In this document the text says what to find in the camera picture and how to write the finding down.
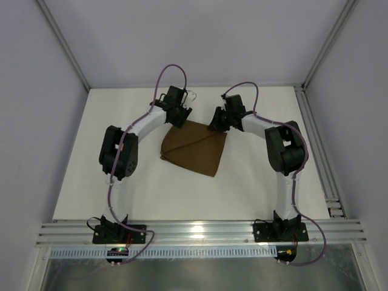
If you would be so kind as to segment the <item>brown cloth napkin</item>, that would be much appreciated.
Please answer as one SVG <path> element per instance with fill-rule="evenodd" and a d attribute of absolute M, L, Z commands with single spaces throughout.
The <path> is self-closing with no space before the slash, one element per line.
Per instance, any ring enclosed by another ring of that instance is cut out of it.
<path fill-rule="evenodd" d="M 160 159 L 202 175 L 214 177 L 218 171 L 227 133 L 186 121 L 172 126 L 161 143 Z"/>

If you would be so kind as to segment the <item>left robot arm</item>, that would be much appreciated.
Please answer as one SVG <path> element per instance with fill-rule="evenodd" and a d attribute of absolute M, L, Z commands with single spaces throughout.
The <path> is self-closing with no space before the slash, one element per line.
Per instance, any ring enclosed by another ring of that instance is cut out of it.
<path fill-rule="evenodd" d="M 164 124 L 181 128 L 192 112 L 195 99 L 196 93 L 171 86 L 167 93 L 155 97 L 148 110 L 127 127 L 111 125 L 106 129 L 99 163 L 107 175 L 107 207 L 113 224 L 127 231 L 134 229 L 126 225 L 126 211 L 115 208 L 124 205 L 120 200 L 121 184 L 136 170 L 140 142 Z"/>

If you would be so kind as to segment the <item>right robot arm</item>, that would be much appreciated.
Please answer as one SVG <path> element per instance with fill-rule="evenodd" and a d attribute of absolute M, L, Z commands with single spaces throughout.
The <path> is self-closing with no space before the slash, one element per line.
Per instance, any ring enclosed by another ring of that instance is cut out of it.
<path fill-rule="evenodd" d="M 261 233 L 260 236 L 266 241 L 308 241 L 306 225 L 296 206 L 299 173 L 309 158 L 298 124 L 272 121 L 247 111 L 239 95 L 223 94 L 221 97 L 224 105 L 216 108 L 208 129 L 226 132 L 233 127 L 264 139 L 269 164 L 276 172 L 277 200 L 273 220 L 263 223 L 270 227 L 270 234 Z"/>

